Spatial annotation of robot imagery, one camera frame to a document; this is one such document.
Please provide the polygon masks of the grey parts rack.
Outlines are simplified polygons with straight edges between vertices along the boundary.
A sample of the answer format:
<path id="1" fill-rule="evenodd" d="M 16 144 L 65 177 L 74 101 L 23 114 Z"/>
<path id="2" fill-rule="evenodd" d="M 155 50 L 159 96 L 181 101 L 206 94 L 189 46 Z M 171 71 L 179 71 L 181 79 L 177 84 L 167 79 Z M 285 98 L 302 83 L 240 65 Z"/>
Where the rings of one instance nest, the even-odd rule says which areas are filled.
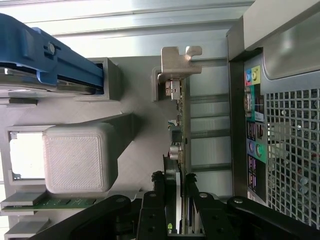
<path id="1" fill-rule="evenodd" d="M 152 101 L 153 71 L 161 66 L 159 56 L 114 57 L 123 85 L 121 100 L 88 102 L 72 97 L 40 98 L 36 106 L 0 106 L 0 153 L 3 185 L 0 202 L 16 192 L 44 192 L 45 186 L 11 185 L 12 169 L 8 131 L 14 128 L 47 127 L 102 119 L 133 113 L 140 130 L 118 158 L 118 177 L 112 188 L 97 197 L 121 194 L 134 197 L 139 191 L 153 189 L 152 174 L 161 171 L 163 155 L 169 150 L 168 120 L 176 117 L 171 100 Z"/>

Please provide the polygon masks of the green RAM stick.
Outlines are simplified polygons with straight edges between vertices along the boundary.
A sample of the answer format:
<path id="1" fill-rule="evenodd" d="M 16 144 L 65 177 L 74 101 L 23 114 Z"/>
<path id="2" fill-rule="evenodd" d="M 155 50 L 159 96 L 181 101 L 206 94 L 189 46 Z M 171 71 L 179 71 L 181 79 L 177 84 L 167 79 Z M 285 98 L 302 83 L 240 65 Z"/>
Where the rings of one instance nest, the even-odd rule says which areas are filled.
<path id="1" fill-rule="evenodd" d="M 3 211 L 40 211 L 56 209 L 85 209 L 106 199 L 99 198 L 44 198 L 34 205 L 5 206 Z"/>

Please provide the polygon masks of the black open PC case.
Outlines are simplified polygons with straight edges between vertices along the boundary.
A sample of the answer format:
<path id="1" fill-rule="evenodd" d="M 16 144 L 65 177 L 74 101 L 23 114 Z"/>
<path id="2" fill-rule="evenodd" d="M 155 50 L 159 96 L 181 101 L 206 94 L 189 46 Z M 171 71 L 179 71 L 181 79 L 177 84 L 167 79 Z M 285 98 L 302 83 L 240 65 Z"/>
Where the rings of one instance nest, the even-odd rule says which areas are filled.
<path id="1" fill-rule="evenodd" d="M 320 228 L 320 0 L 255 0 L 226 40 L 233 193 Z"/>

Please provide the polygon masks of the silver CPU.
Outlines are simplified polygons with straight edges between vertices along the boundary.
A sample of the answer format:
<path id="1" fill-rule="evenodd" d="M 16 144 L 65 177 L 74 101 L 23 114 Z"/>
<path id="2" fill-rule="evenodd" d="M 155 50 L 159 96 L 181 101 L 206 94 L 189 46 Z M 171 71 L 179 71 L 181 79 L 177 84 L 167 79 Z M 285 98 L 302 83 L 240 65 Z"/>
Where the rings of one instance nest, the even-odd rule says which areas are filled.
<path id="1" fill-rule="evenodd" d="M 10 132 L 10 161 L 15 180 L 45 178 L 43 133 Z"/>

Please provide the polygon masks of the hard disk blue caddy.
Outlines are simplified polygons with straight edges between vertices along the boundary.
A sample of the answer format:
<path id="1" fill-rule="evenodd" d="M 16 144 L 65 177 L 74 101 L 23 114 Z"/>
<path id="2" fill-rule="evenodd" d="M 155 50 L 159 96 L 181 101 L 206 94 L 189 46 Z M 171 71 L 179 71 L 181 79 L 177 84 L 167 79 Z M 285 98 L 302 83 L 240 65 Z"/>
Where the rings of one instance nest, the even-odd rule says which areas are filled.
<path id="1" fill-rule="evenodd" d="M 100 95 L 104 71 L 38 27 L 0 13 L 0 98 Z"/>

